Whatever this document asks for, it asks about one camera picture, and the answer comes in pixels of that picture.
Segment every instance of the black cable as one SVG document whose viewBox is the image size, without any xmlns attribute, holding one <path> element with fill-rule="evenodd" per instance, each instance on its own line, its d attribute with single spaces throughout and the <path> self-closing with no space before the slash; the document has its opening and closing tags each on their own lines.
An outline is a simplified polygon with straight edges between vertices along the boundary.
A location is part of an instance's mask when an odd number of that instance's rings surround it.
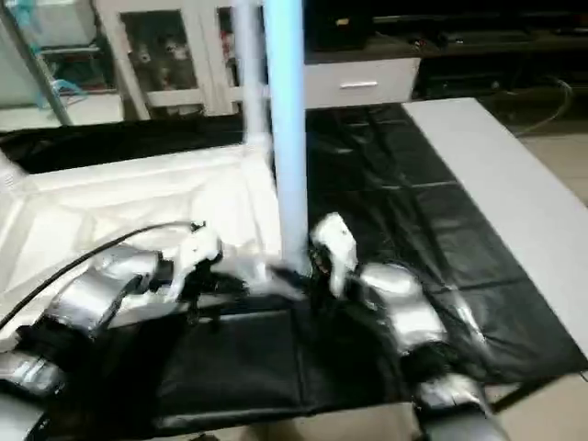
<svg viewBox="0 0 588 441">
<path fill-rule="evenodd" d="M 132 232 L 127 232 L 116 239 L 112 239 L 111 241 L 103 243 L 102 245 L 98 246 L 97 248 L 95 248 L 91 251 L 88 251 L 85 254 L 80 255 L 79 257 L 74 259 L 72 262 L 70 262 L 69 264 L 67 264 L 66 266 L 64 266 L 60 270 L 58 270 L 56 273 L 54 273 L 47 280 L 45 280 L 40 285 L 38 285 L 35 289 L 30 291 L 30 293 L 24 299 L 22 299 L 19 303 L 17 303 L 17 305 L 7 315 L 5 315 L 2 318 L 2 320 L 0 320 L 0 330 L 2 330 L 12 319 L 14 319 L 15 316 L 25 306 L 27 306 L 33 299 L 35 299 L 35 297 L 37 297 L 46 287 L 48 287 L 55 280 L 57 280 L 58 278 L 63 276 L 65 273 L 71 271 L 76 266 L 78 266 L 78 265 L 82 264 L 83 262 L 85 262 L 86 260 L 88 260 L 90 257 L 93 257 L 96 254 L 102 253 L 103 251 L 106 251 L 108 248 L 112 248 L 113 246 L 118 245 L 119 243 L 126 241 L 130 237 L 135 236 L 137 234 L 140 234 L 142 232 L 148 232 L 150 230 L 157 230 L 160 228 L 171 228 L 171 227 L 188 227 L 193 232 L 198 229 L 198 225 L 195 224 L 194 222 L 190 222 L 187 220 L 176 220 L 173 222 L 156 223 L 154 225 L 142 227 L 137 230 L 133 230 Z"/>
</svg>

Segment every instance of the blue pole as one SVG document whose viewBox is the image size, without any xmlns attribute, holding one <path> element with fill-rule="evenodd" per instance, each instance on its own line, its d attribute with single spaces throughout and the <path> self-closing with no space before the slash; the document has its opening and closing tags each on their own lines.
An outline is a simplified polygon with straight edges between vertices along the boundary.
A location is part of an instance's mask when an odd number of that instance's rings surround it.
<svg viewBox="0 0 588 441">
<path fill-rule="evenodd" d="M 305 274 L 309 265 L 302 0 L 266 0 L 264 5 L 282 255 Z"/>
</svg>

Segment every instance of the metal frame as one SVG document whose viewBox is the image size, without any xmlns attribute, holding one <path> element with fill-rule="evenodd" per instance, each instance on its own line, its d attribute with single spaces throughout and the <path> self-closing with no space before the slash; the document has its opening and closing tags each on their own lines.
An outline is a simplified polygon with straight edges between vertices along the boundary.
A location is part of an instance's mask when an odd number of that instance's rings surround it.
<svg viewBox="0 0 588 441">
<path fill-rule="evenodd" d="M 59 96 L 53 92 L 50 79 L 47 78 L 46 74 L 43 72 L 39 61 L 30 50 L 30 47 L 23 37 L 22 32 L 18 27 L 17 21 L 13 17 L 12 13 L 8 10 L 4 2 L 0 2 L 0 23 L 6 29 L 6 34 L 15 45 L 18 54 L 22 58 L 25 66 L 27 67 L 27 70 L 35 80 L 39 91 L 43 94 L 45 99 L 47 99 L 47 102 L 55 113 L 57 120 L 59 120 L 63 126 L 71 126 L 72 120 L 65 110 L 65 106 L 59 99 Z"/>
</svg>

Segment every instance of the vertical pole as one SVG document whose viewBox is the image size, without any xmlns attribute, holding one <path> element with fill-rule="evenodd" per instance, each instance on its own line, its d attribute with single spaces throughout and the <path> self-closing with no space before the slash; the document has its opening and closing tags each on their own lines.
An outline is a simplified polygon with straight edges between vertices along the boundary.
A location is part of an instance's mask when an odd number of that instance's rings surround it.
<svg viewBox="0 0 588 441">
<path fill-rule="evenodd" d="M 261 80 L 261 27 L 252 0 L 232 1 L 235 46 L 243 89 L 245 144 L 267 142 L 264 87 Z"/>
<path fill-rule="evenodd" d="M 55 113 L 57 120 L 63 126 L 71 126 L 72 121 L 70 120 L 70 116 L 67 114 L 65 107 L 62 104 L 62 101 L 59 99 L 57 95 L 53 92 L 53 88 L 51 87 L 51 83 L 49 78 L 45 75 L 41 67 L 39 66 L 39 62 L 35 55 L 33 55 L 30 47 L 28 46 L 25 38 L 18 27 L 18 23 L 13 17 L 12 13 L 6 7 L 4 1 L 0 0 L 0 23 L 6 29 L 6 33 L 8 37 L 12 40 L 13 44 L 17 48 L 18 54 L 22 58 L 23 62 L 27 66 L 27 70 L 32 75 L 37 87 L 39 88 L 40 92 L 49 102 L 51 109 Z"/>
<path fill-rule="evenodd" d="M 282 254 L 287 264 L 305 274 L 309 264 L 302 0 L 266 0 L 264 15 Z"/>
</svg>

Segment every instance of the drawer handle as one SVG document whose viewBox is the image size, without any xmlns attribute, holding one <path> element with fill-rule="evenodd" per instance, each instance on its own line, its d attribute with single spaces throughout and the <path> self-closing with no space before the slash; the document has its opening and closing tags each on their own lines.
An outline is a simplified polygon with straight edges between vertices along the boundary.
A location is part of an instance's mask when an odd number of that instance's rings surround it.
<svg viewBox="0 0 588 441">
<path fill-rule="evenodd" d="M 357 81 L 354 83 L 341 83 L 339 85 L 340 89 L 359 89 L 362 87 L 376 87 L 378 85 L 377 81 Z"/>
</svg>

